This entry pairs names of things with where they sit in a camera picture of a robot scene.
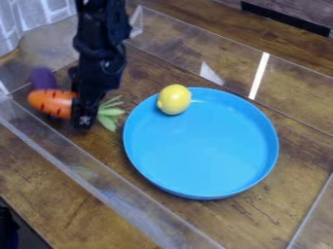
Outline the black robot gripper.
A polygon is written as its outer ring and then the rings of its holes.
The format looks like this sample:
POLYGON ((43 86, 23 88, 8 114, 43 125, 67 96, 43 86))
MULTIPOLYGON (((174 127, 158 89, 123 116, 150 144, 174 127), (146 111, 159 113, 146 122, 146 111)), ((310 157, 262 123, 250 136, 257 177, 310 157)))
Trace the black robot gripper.
POLYGON ((71 100, 71 126, 76 130, 89 130, 96 123, 100 101, 105 93, 119 88, 126 65, 124 45, 93 49, 83 42, 73 42, 79 52, 77 65, 69 70, 81 97, 97 97, 87 105, 76 96, 71 100))

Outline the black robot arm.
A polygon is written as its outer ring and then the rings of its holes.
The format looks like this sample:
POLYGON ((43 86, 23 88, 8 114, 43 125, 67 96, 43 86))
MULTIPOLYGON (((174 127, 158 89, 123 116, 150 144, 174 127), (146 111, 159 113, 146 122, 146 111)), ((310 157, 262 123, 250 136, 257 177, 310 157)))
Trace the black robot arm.
POLYGON ((126 66, 126 48, 131 25, 124 0, 75 0, 77 14, 72 47, 79 53, 77 65, 68 70, 71 90, 71 125, 88 130, 95 125, 97 109, 105 94, 119 88, 126 66))

